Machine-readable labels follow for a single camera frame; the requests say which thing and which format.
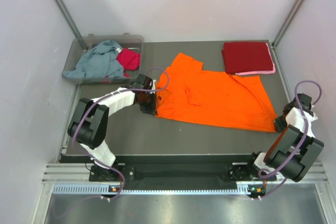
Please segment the orange t shirt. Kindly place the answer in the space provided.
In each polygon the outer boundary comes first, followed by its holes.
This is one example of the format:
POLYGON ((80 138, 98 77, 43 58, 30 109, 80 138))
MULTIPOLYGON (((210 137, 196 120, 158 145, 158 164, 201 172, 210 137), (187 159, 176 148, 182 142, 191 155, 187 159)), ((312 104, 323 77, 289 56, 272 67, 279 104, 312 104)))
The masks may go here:
POLYGON ((259 76, 204 70, 202 62, 179 53, 156 85, 158 118, 275 132, 277 115, 259 76))

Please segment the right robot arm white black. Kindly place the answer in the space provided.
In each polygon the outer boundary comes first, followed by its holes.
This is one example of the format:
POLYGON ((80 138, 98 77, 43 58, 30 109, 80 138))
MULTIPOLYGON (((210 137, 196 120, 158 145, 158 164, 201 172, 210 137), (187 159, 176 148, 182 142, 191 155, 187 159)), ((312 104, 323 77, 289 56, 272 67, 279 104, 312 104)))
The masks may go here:
POLYGON ((280 135, 267 152, 252 153, 247 164, 229 166, 231 180, 262 180, 260 176, 275 171, 291 153, 294 156, 277 174, 294 182, 305 177, 322 152, 324 143, 315 137, 311 129, 311 123, 318 119, 311 111, 312 98, 300 93, 298 99, 288 103, 283 115, 275 119, 275 127, 280 135))

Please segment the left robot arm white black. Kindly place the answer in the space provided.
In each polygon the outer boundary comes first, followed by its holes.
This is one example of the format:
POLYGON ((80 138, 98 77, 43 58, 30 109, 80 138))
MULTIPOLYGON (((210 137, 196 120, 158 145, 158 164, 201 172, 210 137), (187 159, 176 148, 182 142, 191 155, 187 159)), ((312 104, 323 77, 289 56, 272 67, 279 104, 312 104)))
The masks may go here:
POLYGON ((119 87, 100 98, 82 98, 78 101, 67 134, 79 143, 93 161, 91 181, 107 182, 120 178, 117 158, 105 141, 109 117, 135 104, 140 106, 141 112, 154 114, 155 90, 155 81, 140 74, 126 87, 119 87))

